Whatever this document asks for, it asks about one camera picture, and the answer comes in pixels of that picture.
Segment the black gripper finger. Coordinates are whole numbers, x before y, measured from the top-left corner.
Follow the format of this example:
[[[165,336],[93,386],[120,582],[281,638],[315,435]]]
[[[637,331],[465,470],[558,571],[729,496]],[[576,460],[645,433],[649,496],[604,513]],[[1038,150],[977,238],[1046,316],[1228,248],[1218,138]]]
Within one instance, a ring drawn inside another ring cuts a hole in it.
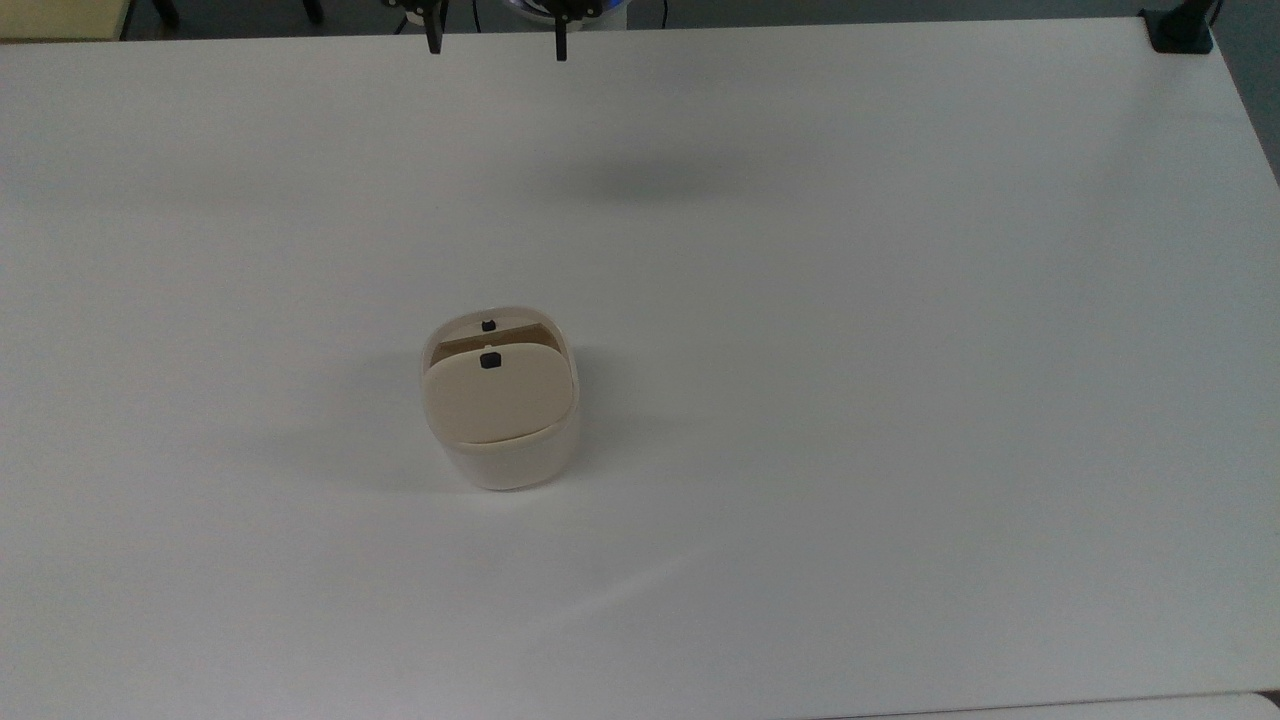
[[[396,27],[394,35],[402,35],[410,26],[416,26],[421,29],[422,36],[428,41],[429,53],[433,55],[439,55],[442,53],[449,10],[448,1],[385,0],[383,6],[401,13],[401,20]]]
[[[584,20],[599,19],[605,5],[607,1],[599,0],[547,0],[547,12],[554,23],[557,61],[567,60],[570,29]]]

